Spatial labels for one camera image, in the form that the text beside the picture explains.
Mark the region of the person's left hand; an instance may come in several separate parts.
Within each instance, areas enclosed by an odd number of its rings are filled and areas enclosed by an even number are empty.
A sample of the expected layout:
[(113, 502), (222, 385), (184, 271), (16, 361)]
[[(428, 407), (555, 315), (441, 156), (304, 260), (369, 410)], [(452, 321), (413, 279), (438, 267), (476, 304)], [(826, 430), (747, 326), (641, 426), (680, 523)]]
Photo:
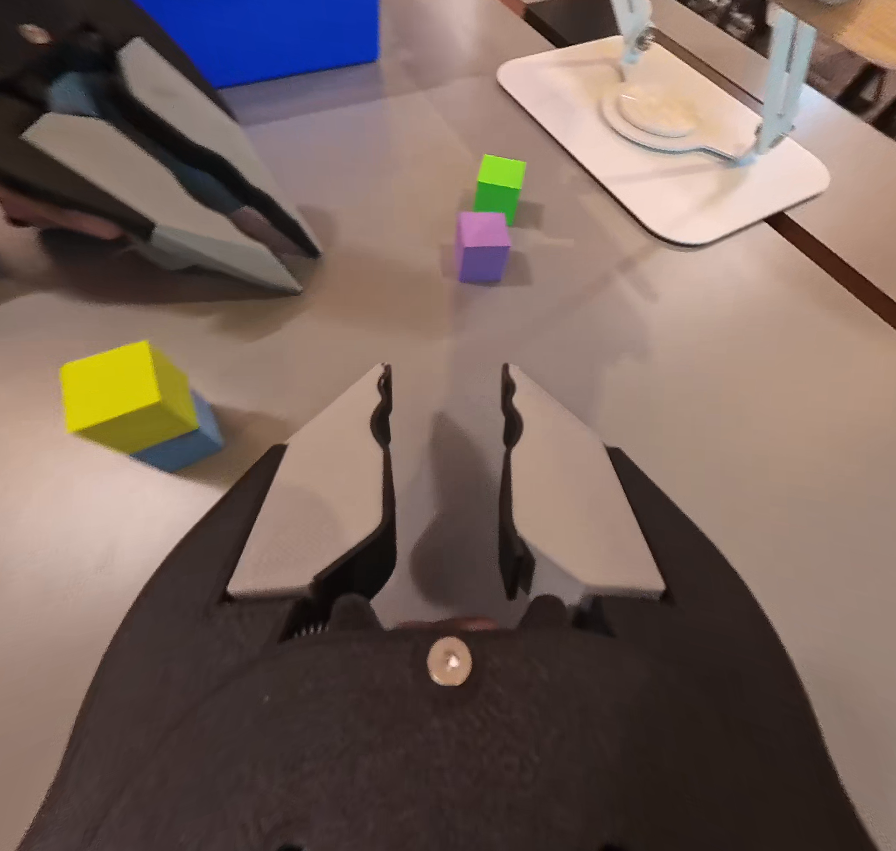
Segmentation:
[(2, 218), (19, 229), (72, 232), (103, 241), (127, 241), (127, 231), (105, 218), (60, 207), (1, 186)]

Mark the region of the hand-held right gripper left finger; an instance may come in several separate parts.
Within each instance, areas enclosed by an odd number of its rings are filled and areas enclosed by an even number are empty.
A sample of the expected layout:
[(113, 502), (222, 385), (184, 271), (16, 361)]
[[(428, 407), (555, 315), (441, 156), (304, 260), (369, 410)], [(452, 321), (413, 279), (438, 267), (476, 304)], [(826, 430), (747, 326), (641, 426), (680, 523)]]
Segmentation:
[(391, 412), (391, 365), (375, 364), (288, 439), (230, 597), (323, 599), (328, 579), (382, 589), (397, 557)]

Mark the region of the green foam cube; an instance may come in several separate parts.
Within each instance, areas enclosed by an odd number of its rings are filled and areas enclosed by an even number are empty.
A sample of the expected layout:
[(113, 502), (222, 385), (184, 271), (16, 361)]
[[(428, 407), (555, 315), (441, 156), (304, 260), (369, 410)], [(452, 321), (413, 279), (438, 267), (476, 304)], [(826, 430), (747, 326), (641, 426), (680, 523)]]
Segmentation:
[(513, 226), (526, 170), (525, 161), (484, 154), (476, 175), (473, 211), (503, 214), (507, 225)]

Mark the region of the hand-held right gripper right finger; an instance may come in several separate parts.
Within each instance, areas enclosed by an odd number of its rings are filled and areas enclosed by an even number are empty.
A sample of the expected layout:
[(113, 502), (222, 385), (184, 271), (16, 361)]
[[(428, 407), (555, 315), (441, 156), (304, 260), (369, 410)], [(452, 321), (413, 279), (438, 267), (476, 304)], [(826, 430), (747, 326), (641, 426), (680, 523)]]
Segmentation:
[(518, 366), (501, 372), (498, 562), (505, 596), (659, 599), (666, 584), (608, 449)]

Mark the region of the purple foam cube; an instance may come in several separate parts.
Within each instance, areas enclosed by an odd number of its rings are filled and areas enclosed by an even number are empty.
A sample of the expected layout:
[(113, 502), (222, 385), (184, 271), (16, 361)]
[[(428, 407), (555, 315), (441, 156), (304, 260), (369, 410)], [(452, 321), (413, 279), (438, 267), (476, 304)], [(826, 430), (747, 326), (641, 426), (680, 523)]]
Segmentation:
[(500, 211), (461, 211), (456, 220), (454, 259), (457, 278), (466, 284), (498, 284), (511, 250), (506, 215)]

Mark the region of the yellow foam cube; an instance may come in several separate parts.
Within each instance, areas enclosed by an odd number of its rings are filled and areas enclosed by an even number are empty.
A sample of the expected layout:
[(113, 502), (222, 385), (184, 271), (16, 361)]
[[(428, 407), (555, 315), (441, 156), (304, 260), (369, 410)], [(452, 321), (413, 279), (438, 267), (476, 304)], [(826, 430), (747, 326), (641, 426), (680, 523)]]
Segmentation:
[(66, 431), (125, 455), (199, 426), (186, 374), (149, 341), (66, 363), (60, 384)]

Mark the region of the light blue foam cube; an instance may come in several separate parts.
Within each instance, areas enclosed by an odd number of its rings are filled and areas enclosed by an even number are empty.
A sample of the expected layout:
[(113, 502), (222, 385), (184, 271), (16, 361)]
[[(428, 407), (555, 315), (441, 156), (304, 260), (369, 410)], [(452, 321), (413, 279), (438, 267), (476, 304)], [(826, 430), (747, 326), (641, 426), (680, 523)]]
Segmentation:
[(171, 474), (197, 464), (223, 449), (224, 441), (213, 409), (195, 390), (191, 389), (190, 393), (198, 427), (194, 431), (130, 454), (131, 459)]

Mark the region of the blue plastic bin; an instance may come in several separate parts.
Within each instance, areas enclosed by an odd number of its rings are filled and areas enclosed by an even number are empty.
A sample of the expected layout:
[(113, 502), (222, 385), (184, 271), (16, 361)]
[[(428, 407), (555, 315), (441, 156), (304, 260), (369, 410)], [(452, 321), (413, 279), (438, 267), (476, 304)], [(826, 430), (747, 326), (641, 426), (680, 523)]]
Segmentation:
[(375, 62), (380, 0), (134, 0), (215, 87)]

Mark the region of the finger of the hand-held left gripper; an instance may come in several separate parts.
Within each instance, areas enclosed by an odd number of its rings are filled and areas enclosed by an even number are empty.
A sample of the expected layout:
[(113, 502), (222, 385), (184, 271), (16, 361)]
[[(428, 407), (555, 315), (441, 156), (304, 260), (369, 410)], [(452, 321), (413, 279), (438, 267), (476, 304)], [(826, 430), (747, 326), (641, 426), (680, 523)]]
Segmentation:
[(117, 108), (202, 204), (228, 218), (253, 213), (287, 247), (312, 259), (322, 247), (239, 123), (149, 43), (116, 54)]
[(272, 252), (191, 197), (164, 165), (105, 121), (48, 113), (22, 138), (146, 218), (145, 252), (162, 268), (201, 267), (286, 295), (302, 292)]

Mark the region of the white document stand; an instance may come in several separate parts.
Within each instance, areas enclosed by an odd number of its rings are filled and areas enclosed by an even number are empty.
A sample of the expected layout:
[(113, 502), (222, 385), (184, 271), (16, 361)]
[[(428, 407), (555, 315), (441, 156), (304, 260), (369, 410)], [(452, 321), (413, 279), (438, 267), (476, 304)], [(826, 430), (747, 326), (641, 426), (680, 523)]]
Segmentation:
[(654, 39), (648, 0), (610, 0), (616, 35), (507, 61), (497, 81), (642, 228), (703, 247), (828, 189), (791, 139), (818, 31), (894, 69), (894, 0), (766, 1), (759, 113)]

